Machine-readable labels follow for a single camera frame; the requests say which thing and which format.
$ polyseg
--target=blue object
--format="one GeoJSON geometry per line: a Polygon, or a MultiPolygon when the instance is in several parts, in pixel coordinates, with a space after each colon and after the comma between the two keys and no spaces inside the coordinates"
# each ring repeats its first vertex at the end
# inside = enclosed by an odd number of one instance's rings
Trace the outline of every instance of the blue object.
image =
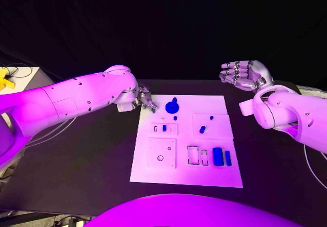
{"type": "Polygon", "coordinates": [[[223,166],[223,150],[221,150],[221,148],[213,148],[213,164],[214,164],[214,166],[223,166]]]}
{"type": "Polygon", "coordinates": [[[165,111],[169,114],[175,114],[178,111],[178,104],[177,104],[177,99],[172,98],[172,101],[165,104],[165,111]]]}
{"type": "Polygon", "coordinates": [[[224,151],[224,157],[226,157],[226,165],[231,166],[230,153],[227,150],[224,151]]]}
{"type": "Polygon", "coordinates": [[[201,126],[201,128],[200,128],[200,134],[204,133],[204,130],[205,130],[205,126],[201,126]]]}

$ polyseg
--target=black tabletop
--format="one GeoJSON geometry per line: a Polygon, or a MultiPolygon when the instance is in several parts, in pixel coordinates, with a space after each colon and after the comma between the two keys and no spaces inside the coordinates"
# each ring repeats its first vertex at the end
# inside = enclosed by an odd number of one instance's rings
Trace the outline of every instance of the black tabletop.
{"type": "MultiPolygon", "coordinates": [[[[243,188],[129,182],[139,108],[115,105],[80,116],[51,140],[24,152],[0,195],[0,209],[96,216],[120,203],[155,194],[187,193],[256,207],[305,226],[325,222],[327,190],[315,180],[302,144],[241,116],[239,102],[253,97],[218,80],[141,80],[152,94],[223,95],[243,188]]],[[[290,83],[279,83],[296,90],[290,83]]],[[[306,149],[327,182],[321,154],[306,149]]]]}

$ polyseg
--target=robotic hand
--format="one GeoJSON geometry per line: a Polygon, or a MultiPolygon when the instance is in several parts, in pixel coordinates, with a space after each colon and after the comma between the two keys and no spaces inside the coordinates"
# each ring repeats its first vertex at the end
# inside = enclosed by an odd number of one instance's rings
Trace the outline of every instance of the robotic hand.
{"type": "Polygon", "coordinates": [[[112,103],[119,112],[141,104],[156,109],[148,89],[138,86],[129,68],[122,65],[50,86],[0,95],[0,114],[7,114],[12,125],[8,128],[0,117],[0,169],[43,129],[112,103]]]}
{"type": "Polygon", "coordinates": [[[285,132],[299,143],[327,153],[327,100],[298,95],[275,85],[259,61],[236,61],[221,65],[218,77],[244,91],[253,99],[239,104],[241,114],[252,115],[264,129],[285,132]]]}

